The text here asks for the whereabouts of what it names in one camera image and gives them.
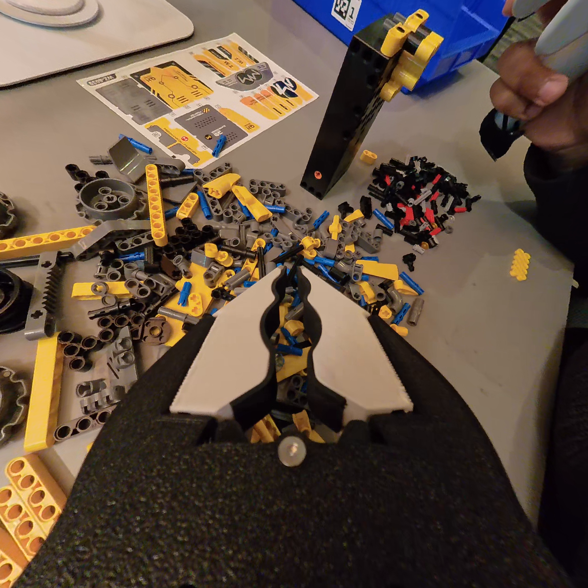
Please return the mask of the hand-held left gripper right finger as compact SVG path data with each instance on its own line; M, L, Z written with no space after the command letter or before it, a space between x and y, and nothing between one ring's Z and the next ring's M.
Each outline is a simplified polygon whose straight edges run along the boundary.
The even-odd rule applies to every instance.
M353 420L411 412L413 403L380 343L394 332L378 316L335 290L306 268L298 269L303 323L311 339L307 401L320 422L335 432Z

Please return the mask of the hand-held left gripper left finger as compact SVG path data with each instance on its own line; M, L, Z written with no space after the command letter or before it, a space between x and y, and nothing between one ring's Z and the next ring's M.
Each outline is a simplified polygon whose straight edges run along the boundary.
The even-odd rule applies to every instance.
M195 333L206 336L170 405L169 421L212 417L248 430L270 412L277 393L270 339L281 323L287 283L287 268L276 268L211 320L200 321Z

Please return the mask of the pile of mixed building pieces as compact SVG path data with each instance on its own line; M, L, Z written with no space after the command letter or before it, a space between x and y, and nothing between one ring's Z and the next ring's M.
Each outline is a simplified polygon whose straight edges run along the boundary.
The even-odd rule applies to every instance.
M303 358L293 371L306 371L311 339L303 323L298 269L329 274L302 259L300 242L279 240L259 227L275 224L274 208L257 200L270 185L239 176L221 166L210 180L198 178L198 191L184 201L171 247L174 254L200 255L187 266L187 279L202 278L198 316L178 315L165 303L183 288L168 275L129 275L130 298L104 306L92 319L119 315L110 339L55 333L36 341L25 451L6 467L12 488L1 489L1 520L22 551L27 567L14 587L176 587L216 586L236 573L239 586L268 586L277 567L302 577L295 554L276 554L292 546L280 535L292 532L306 544L305 532L319 513L334 524L337 498L319 503L313 483L326 474L320 461L336 449L322 450L302 434L251 445L234 420L195 417L169 421L169 408L206 334L196 334L225 305L283 266L288 270L280 302L280 326L271 337L277 389L286 367L278 358ZM108 375L83 383L83 408L114 410L109 424L67 499L36 452L53 443L64 363L92 368L88 354L98 351Z

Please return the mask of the pile of black red pins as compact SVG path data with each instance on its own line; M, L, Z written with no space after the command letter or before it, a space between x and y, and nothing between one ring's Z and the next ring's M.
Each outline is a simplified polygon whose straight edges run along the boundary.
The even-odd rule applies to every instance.
M481 195L425 156L391 158L372 170L369 195L377 200L373 214L388 232L402 236L414 249L439 245L451 233L455 216L471 212Z

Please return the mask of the black block with yellow connectors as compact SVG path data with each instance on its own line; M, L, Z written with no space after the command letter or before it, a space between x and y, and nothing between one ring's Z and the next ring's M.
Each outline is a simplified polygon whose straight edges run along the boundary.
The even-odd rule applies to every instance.
M323 199L349 169L383 103L412 90L443 38L419 9L388 14L349 43L300 186Z

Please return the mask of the person's right hand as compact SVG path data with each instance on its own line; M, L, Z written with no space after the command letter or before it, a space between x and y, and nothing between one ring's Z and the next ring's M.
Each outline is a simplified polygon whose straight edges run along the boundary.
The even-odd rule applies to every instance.
M542 64L535 41L511 45L500 57L493 106L524 122L524 134L564 171L587 165L587 74L569 82Z

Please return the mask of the blue storage bin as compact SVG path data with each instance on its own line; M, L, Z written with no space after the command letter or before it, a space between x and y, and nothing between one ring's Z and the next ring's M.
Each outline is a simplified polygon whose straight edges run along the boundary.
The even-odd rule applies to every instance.
M338 39L349 45L357 34L380 17L417 9L429 14L426 26L444 38L424 70L416 89L446 77L464 64L487 54L504 29L504 1L296 1Z

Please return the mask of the grey toothed rack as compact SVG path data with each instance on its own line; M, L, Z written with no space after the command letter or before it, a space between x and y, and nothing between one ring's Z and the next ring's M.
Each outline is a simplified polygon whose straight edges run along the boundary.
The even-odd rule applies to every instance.
M27 340L34 341L55 334L65 264L72 259L70 249L40 254L25 324Z

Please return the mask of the yellow perforated connector plate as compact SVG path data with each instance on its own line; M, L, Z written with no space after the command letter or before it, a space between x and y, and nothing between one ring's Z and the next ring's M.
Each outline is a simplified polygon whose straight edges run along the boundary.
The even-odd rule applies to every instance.
M525 281L527 279L530 260L530 254L521 248L516 249L511 262L509 275L519 282Z

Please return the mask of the group of dark toy wheels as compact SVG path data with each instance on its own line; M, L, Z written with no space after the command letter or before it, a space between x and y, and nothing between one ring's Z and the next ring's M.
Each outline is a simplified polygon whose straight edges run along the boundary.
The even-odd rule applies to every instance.
M29 251L26 261L38 267L40 254L70 249L73 259L68 263L86 261L106 249L122 236L134 236L146 230L148 224L146 199L132 185L113 178L98 178L82 184L78 204L80 212L96 214L100 224L57 232L29 235L1 241L1 261L17 260L18 252ZM33 284L1 266L1 334L25 330Z

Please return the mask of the grey angled panel piece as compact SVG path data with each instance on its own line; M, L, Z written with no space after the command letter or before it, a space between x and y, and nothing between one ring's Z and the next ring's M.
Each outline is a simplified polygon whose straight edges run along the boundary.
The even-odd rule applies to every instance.
M145 167L151 163L146 154L138 151L126 137L112 145L107 152L114 166L132 183L145 175Z

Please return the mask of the sticker sheet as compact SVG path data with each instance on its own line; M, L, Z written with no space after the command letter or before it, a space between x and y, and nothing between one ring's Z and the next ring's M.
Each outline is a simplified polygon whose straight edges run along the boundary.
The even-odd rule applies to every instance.
M204 168L318 95L236 33L77 81L166 154Z

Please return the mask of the white book stand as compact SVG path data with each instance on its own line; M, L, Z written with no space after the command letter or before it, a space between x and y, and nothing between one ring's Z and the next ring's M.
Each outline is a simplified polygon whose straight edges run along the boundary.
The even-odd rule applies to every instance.
M184 40L167 1L1 1L1 88Z

